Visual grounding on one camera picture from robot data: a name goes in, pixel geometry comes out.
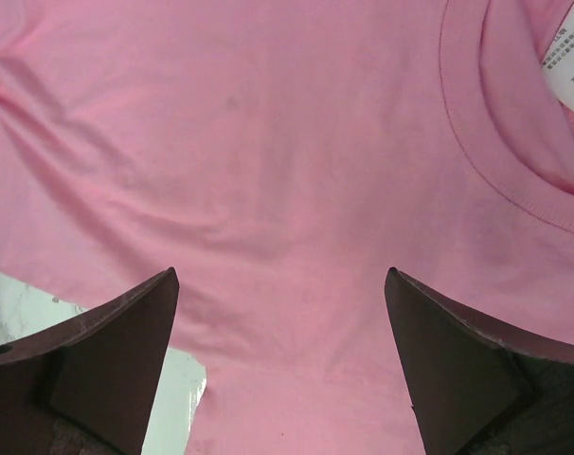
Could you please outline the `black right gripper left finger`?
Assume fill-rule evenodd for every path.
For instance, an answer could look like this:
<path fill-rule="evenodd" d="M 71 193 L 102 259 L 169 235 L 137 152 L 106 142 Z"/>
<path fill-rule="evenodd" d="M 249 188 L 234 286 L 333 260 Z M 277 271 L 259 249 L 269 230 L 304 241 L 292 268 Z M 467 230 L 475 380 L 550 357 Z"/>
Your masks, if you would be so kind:
<path fill-rule="evenodd" d="M 0 454 L 139 454 L 179 293 L 174 268 L 0 345 Z"/>

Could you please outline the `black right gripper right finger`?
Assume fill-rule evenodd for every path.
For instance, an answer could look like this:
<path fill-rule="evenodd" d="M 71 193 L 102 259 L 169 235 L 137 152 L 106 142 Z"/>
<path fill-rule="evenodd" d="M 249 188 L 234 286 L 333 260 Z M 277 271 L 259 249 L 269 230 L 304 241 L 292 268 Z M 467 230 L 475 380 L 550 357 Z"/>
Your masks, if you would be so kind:
<path fill-rule="evenodd" d="M 389 269 L 386 307 L 428 454 L 574 454 L 574 345 Z"/>

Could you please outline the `white care label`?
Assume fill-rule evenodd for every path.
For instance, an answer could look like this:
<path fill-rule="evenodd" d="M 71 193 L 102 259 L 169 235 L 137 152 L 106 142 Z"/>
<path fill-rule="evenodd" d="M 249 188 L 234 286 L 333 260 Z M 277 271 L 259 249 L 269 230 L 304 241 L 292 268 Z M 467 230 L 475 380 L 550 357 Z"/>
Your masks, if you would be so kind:
<path fill-rule="evenodd" d="M 542 71 L 555 97 L 574 113 L 574 3 L 544 55 Z"/>

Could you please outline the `pink t shirt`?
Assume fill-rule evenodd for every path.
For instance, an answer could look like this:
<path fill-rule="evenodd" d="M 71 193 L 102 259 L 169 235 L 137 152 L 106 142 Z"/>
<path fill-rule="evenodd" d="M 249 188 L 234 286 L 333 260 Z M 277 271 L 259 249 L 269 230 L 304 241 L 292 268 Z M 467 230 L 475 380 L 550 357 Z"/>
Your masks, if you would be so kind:
<path fill-rule="evenodd" d="M 174 267 L 190 454 L 419 454 L 384 282 L 574 344 L 574 1 L 0 1 L 0 271 Z"/>

